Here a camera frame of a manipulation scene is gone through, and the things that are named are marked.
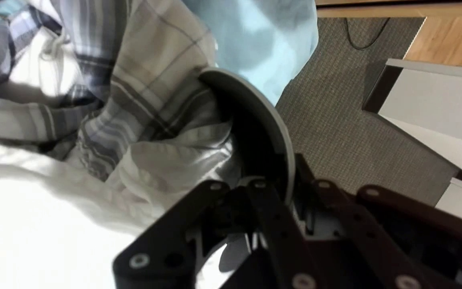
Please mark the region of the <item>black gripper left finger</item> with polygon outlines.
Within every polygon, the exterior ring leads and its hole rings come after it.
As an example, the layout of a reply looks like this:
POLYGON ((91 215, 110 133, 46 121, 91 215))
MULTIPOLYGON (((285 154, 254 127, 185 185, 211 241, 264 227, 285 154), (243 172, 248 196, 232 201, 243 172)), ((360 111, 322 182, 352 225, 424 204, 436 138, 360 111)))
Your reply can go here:
POLYGON ((203 182, 112 262, 115 289, 266 289, 251 185, 203 182))

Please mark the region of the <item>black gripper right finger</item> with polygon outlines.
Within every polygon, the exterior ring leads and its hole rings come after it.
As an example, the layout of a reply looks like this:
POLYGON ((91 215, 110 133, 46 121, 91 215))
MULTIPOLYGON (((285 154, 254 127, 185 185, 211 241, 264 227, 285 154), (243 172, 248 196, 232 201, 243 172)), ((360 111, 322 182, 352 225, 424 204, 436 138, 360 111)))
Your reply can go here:
POLYGON ((378 185, 349 194, 294 157, 293 202, 327 275, 363 289, 462 289, 462 218, 378 185))

